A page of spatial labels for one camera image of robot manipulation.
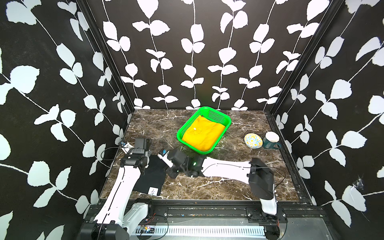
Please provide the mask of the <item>green plastic basket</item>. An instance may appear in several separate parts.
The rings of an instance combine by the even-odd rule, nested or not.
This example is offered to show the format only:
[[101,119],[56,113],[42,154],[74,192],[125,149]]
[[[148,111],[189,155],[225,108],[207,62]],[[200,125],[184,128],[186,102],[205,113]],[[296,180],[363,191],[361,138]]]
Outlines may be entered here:
[[[219,124],[222,124],[222,125],[225,126],[225,129],[223,130],[223,132],[219,136],[218,140],[214,143],[212,148],[209,151],[206,151],[206,152],[201,152],[201,151],[199,151],[196,148],[190,146],[189,144],[187,144],[186,142],[184,142],[182,140],[184,133],[191,126],[191,124],[195,121],[195,119],[198,116],[202,116],[202,117],[204,117],[204,118],[206,118],[206,119],[208,119],[208,120],[210,120],[212,122],[219,123]],[[207,155],[207,154],[211,153],[214,150],[214,148],[217,146],[217,144],[219,143],[219,141],[221,140],[221,138],[223,137],[225,132],[230,127],[231,123],[232,123],[232,120],[231,120],[231,118],[228,115],[226,115],[226,114],[224,114],[224,113],[222,113],[220,111],[217,111],[217,110],[215,110],[213,108],[210,108],[210,107],[202,107],[202,108],[198,109],[187,120],[187,122],[178,130],[178,132],[177,132],[177,139],[179,140],[179,142],[181,142],[182,144],[186,145],[187,147],[189,147],[190,149],[194,150],[195,152],[197,152],[197,153],[199,153],[201,155]]]

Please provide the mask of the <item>black t-shirt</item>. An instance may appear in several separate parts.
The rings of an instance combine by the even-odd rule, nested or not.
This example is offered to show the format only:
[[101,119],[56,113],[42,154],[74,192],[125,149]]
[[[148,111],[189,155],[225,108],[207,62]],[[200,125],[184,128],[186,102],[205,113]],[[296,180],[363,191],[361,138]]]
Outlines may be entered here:
[[151,196],[160,196],[163,184],[166,179],[166,169],[168,165],[159,159],[158,156],[151,155],[148,168],[145,169],[143,176],[136,182],[133,191]]

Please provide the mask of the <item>yellow t-shirt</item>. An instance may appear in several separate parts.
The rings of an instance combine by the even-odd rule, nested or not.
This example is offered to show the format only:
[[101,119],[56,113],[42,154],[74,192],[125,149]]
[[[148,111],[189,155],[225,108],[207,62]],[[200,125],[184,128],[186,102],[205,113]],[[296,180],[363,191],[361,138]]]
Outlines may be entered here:
[[182,140],[201,152],[209,151],[225,126],[212,122],[202,116],[198,116],[186,130]]

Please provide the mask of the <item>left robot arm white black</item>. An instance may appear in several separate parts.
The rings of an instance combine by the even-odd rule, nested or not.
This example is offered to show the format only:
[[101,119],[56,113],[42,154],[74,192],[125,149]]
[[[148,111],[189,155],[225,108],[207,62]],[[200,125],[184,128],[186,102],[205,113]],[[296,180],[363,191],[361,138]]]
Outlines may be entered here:
[[151,151],[130,149],[121,160],[116,182],[99,213],[82,224],[78,240],[128,240],[148,216],[149,204],[138,201],[126,212],[133,188],[148,167]]

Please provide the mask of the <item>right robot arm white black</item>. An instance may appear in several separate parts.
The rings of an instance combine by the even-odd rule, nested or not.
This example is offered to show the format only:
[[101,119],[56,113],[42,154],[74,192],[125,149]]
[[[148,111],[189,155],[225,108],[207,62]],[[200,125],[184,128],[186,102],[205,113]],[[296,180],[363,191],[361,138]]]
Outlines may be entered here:
[[168,166],[166,173],[172,179],[183,173],[191,178],[218,177],[236,180],[249,185],[252,193],[260,199],[262,216],[278,214],[274,173],[259,158],[246,162],[223,161],[204,155],[191,158],[179,149],[162,150],[158,157]]

